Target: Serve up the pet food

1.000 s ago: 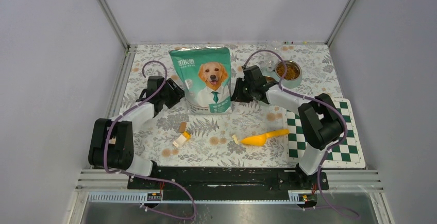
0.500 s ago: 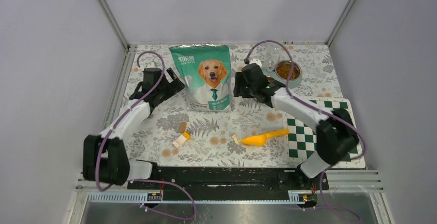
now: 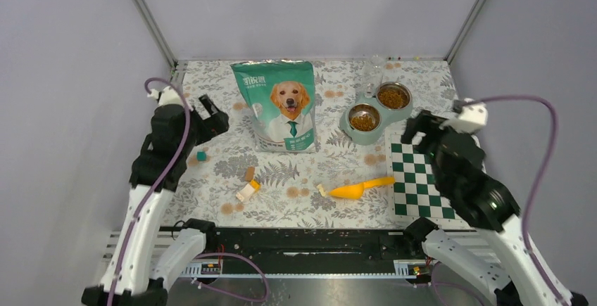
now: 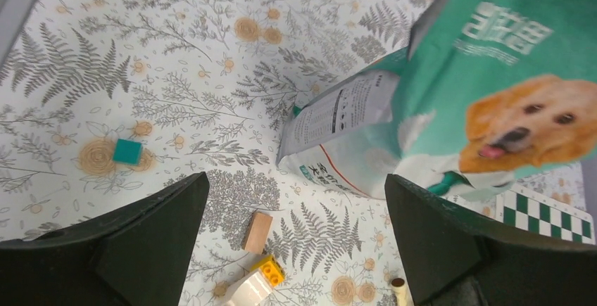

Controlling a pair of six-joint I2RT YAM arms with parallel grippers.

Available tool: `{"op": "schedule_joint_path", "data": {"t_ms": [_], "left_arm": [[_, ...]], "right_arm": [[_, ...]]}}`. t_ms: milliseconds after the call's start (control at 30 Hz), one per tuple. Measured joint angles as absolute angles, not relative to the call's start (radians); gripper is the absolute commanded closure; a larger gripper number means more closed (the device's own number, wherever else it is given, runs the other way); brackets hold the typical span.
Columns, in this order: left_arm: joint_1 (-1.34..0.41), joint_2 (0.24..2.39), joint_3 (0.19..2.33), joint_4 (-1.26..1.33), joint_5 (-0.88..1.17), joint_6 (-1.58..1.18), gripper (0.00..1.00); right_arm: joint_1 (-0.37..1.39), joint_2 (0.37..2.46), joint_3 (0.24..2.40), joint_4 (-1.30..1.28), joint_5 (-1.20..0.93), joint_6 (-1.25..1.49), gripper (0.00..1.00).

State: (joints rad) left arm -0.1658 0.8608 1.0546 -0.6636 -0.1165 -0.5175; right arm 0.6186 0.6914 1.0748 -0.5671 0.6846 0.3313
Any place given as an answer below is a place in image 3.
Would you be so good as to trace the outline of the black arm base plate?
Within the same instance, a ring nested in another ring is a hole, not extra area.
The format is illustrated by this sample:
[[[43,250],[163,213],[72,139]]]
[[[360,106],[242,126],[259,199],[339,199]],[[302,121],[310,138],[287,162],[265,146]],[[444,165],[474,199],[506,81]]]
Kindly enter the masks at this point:
[[[420,239],[401,230],[217,227],[189,219],[161,227],[158,238],[173,241],[192,226],[206,233],[205,253],[239,255],[271,275],[392,274],[396,262],[430,262]]]

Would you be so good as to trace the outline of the green dog food bag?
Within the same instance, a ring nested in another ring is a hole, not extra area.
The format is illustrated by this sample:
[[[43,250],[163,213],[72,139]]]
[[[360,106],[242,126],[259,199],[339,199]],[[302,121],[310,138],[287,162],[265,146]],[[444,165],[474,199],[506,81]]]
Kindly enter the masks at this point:
[[[257,147],[268,152],[315,151],[315,78],[304,60],[231,64],[241,96],[253,112]]]

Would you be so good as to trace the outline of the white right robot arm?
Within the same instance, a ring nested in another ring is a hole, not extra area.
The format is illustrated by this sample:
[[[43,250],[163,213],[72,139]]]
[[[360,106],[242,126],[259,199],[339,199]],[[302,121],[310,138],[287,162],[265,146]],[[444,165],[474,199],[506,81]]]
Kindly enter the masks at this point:
[[[584,295],[570,291],[541,267],[540,253],[523,233],[520,207],[511,192],[484,172],[486,154],[472,134],[457,132],[447,122],[422,110],[407,119],[401,143],[411,144],[422,134],[414,149],[429,158],[436,190],[488,243],[499,264],[478,258],[426,217],[404,229],[406,253],[440,261],[492,305],[587,305]]]

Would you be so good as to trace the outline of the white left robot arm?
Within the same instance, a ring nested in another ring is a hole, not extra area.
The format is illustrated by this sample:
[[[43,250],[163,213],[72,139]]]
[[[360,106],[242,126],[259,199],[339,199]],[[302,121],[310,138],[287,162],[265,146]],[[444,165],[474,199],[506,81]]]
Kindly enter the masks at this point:
[[[159,97],[139,156],[132,163],[127,214],[106,273],[96,286],[84,289],[83,305],[165,305],[168,292],[195,255],[218,250],[212,222],[182,232],[152,260],[161,222],[187,169],[195,146],[229,129],[229,117],[208,95],[199,97],[208,117],[185,108],[177,94]]]

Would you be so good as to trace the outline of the orange plastic scoop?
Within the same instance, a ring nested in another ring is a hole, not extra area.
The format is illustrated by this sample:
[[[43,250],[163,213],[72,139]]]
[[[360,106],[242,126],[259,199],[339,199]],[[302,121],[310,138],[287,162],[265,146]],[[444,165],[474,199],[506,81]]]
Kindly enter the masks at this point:
[[[371,189],[378,186],[392,185],[394,183],[395,179],[393,177],[380,177],[377,179],[364,181],[358,184],[352,184],[333,189],[329,192],[329,195],[335,198],[357,200],[362,197],[365,190],[367,189]]]

